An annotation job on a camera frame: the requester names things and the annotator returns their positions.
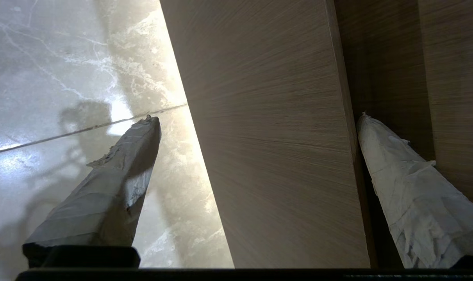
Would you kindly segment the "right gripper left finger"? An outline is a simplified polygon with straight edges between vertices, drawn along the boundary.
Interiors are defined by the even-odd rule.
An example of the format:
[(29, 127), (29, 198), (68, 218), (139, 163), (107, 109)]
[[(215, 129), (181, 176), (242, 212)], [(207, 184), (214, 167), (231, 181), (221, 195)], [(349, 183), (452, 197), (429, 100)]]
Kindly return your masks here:
[(90, 162), (86, 178), (23, 244), (30, 268), (55, 247), (131, 247), (162, 137), (159, 117), (147, 115)]

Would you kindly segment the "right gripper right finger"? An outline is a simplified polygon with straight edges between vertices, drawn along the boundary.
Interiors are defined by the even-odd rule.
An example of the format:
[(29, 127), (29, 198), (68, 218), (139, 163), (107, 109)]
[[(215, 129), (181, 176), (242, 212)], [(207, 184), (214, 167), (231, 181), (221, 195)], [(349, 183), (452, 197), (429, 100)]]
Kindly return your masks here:
[(402, 265), (473, 267), (473, 203), (381, 121), (363, 113), (357, 133)]

